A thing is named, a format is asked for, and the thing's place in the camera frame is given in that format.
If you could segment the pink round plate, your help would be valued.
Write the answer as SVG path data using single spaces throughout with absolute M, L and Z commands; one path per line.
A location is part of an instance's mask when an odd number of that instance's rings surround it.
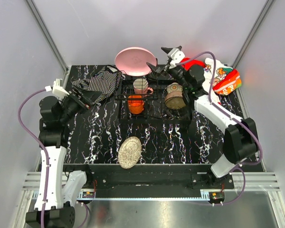
M 150 73 L 147 63 L 157 66 L 157 59 L 152 52 L 142 47 L 128 47 L 115 57 L 117 69 L 129 76 L 145 76 Z

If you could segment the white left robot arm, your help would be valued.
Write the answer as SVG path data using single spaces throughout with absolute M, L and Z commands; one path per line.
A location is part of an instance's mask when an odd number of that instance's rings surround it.
M 66 91 L 60 86 L 48 86 L 51 96 L 39 102 L 41 119 L 39 135 L 33 138 L 41 150 L 41 176 L 38 197 L 25 222 L 32 228 L 72 228 L 75 224 L 75 204 L 82 188 L 93 183 L 90 168 L 76 168 L 62 183 L 64 159 L 70 130 L 68 123 L 88 111 L 102 95 L 100 91 L 84 91 L 72 86 Z

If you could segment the orange plastic cup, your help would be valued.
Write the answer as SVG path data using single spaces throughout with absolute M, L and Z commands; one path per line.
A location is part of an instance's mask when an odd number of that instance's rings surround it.
M 141 95 L 130 95 L 128 97 L 128 108 L 132 114 L 140 114 L 144 110 L 144 101 Z

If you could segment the pink ceramic mug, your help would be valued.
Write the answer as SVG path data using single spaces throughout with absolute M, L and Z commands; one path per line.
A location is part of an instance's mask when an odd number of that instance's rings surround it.
M 149 83 L 145 78 L 138 78 L 133 82 L 135 94 L 146 97 L 153 94 L 153 89 L 149 87 Z

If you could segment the beige speckled bowl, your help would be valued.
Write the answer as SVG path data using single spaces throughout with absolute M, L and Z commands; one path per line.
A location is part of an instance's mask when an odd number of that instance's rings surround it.
M 165 105 L 169 109 L 181 109 L 186 106 L 182 92 L 180 91 L 172 91 L 168 93 L 165 97 Z

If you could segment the flower-shaped patterned dish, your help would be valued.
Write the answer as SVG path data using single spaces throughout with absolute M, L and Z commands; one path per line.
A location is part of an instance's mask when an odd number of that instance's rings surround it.
M 172 84 L 170 84 L 170 85 L 167 86 L 166 90 L 167 90 L 167 93 L 169 94 L 169 93 L 175 92 L 175 91 L 177 91 L 177 92 L 182 92 L 182 91 L 183 91 L 183 88 L 182 88 L 182 86 L 181 86 L 180 84 L 178 84 L 178 83 L 172 83 Z

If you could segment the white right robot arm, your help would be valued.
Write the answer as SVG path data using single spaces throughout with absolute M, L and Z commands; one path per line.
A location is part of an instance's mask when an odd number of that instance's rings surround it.
M 191 109 L 207 117 L 224 133 L 223 154 L 212 164 L 206 183 L 211 188 L 217 188 L 223 183 L 223 177 L 230 174 L 240 165 L 246 165 L 246 159 L 258 153 L 259 159 L 254 165 L 259 164 L 263 158 L 262 146 L 258 140 L 256 123 L 252 118 L 243 119 L 214 102 L 211 91 L 205 90 L 204 68 L 192 65 L 185 69 L 184 53 L 182 47 L 162 47 L 167 54 L 166 65 L 147 66 L 156 75 L 168 73 L 183 88 L 184 103 Z

